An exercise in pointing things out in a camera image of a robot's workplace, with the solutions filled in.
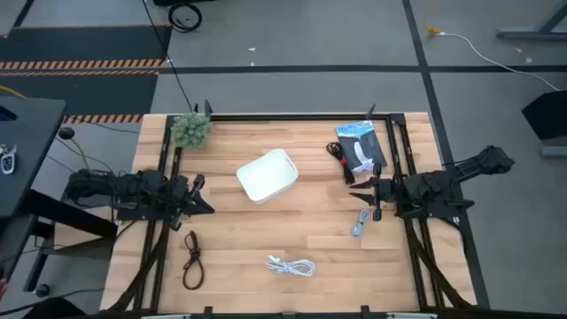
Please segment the green potted plant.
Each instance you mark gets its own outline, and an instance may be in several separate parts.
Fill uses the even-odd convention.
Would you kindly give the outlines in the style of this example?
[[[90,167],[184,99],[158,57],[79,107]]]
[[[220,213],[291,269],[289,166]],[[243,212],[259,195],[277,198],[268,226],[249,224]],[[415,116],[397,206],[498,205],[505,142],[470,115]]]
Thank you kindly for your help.
[[[174,117],[170,130],[177,147],[200,149],[212,133],[213,123],[204,114],[186,113]]]

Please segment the black metal table frame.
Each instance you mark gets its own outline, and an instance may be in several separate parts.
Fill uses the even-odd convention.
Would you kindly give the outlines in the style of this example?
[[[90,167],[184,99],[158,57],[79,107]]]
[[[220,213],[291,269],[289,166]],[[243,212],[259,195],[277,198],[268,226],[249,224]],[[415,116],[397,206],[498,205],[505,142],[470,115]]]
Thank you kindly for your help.
[[[218,113],[205,148],[177,151],[167,139],[169,116],[144,117],[132,168],[202,174],[211,215],[170,232],[165,255],[133,306],[160,313],[303,315],[419,311],[446,305],[410,251],[408,224],[391,204],[359,238],[350,231],[364,203],[344,184],[326,152],[335,128],[356,113]],[[284,149],[298,180],[255,204],[237,170]]]

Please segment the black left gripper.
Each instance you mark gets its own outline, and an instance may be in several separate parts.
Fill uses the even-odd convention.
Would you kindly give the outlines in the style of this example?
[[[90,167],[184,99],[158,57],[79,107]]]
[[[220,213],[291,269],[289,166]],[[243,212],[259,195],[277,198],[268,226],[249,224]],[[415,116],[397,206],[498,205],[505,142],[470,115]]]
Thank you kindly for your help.
[[[182,213],[189,205],[189,215],[214,214],[215,210],[207,204],[199,193],[191,193],[188,187],[189,179],[184,175],[178,175],[170,179],[164,191],[166,221],[173,231],[178,231],[182,224]],[[192,191],[200,191],[205,184],[205,177],[197,174],[193,180]]]

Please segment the grey table leg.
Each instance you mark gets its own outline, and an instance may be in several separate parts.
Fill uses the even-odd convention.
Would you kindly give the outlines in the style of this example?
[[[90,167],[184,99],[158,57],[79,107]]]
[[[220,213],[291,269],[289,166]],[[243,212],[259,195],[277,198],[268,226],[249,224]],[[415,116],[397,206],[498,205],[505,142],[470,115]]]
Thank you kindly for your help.
[[[532,27],[507,27],[496,30],[501,40],[519,41],[566,41],[567,31],[556,31],[556,27],[567,18],[567,0],[563,0],[548,18]]]

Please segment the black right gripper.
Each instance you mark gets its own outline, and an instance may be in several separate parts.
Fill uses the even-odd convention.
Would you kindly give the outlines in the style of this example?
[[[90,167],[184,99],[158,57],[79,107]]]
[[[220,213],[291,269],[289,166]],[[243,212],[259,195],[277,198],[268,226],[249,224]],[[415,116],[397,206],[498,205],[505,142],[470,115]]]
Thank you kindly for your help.
[[[381,202],[395,202],[399,195],[398,184],[396,183],[395,178],[383,179],[381,174],[382,165],[376,163],[373,166],[373,176],[365,182],[350,185],[351,189],[374,189],[374,195],[350,192],[351,196],[361,199],[369,206],[376,207],[375,212],[373,213],[374,222],[380,222],[382,220]]]

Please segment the white plastic bin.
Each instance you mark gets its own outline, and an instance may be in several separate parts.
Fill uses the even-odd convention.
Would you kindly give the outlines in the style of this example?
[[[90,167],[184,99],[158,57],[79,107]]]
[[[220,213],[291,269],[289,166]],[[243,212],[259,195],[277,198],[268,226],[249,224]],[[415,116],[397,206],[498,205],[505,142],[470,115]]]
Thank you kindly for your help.
[[[284,149],[274,149],[237,170],[237,180],[258,205],[290,188],[298,177],[299,171]]]

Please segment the black box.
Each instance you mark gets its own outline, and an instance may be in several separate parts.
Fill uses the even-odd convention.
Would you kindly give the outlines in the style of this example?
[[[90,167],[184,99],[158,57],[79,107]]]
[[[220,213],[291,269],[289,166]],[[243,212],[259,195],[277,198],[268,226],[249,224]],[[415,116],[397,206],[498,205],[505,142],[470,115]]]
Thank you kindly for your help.
[[[522,114],[540,140],[567,136],[567,90],[540,95]]]

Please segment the white key fob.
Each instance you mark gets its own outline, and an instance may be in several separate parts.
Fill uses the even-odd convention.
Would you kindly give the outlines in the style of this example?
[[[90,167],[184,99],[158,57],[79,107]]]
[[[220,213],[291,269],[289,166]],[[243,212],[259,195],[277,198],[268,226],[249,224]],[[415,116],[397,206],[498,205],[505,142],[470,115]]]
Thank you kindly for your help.
[[[11,175],[16,167],[17,147],[9,148],[6,144],[0,144],[0,170],[5,175]]]

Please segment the black and orange hazard mat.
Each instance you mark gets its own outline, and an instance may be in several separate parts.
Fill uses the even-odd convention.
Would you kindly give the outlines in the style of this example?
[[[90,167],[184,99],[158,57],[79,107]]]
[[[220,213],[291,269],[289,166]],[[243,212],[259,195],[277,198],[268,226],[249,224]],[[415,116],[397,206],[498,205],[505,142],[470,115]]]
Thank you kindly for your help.
[[[14,28],[0,36],[0,85],[66,101],[71,122],[139,122],[171,33],[168,24]]]

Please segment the black side desk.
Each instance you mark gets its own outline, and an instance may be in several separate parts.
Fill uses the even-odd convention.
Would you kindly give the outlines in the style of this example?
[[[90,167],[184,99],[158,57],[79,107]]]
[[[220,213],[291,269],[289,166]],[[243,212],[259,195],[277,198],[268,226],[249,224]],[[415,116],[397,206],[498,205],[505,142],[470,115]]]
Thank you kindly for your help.
[[[0,277],[12,276],[30,236],[42,237],[26,292],[50,292],[38,280],[53,243],[58,222],[102,238],[115,238],[117,226],[103,218],[51,198],[32,188],[66,113],[66,102],[48,98],[0,96],[0,151],[15,165],[3,171],[0,160]]]

